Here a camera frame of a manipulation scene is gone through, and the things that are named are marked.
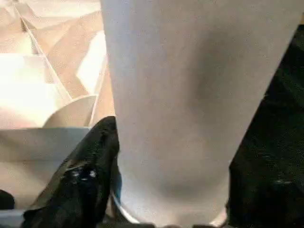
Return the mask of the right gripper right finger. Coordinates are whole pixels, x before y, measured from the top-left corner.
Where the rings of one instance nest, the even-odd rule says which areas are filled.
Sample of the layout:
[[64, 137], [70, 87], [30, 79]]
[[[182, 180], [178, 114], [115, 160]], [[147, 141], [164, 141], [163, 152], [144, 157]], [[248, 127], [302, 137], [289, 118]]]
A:
[[304, 194], [264, 149], [242, 143], [229, 166], [228, 225], [302, 228]]

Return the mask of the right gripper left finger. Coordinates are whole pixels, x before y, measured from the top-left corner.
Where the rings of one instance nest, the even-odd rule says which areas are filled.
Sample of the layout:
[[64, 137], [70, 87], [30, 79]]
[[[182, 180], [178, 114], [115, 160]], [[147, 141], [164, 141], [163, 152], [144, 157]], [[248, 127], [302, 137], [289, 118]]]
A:
[[24, 228], [95, 228], [103, 221], [119, 152], [114, 116], [101, 119], [24, 212]]

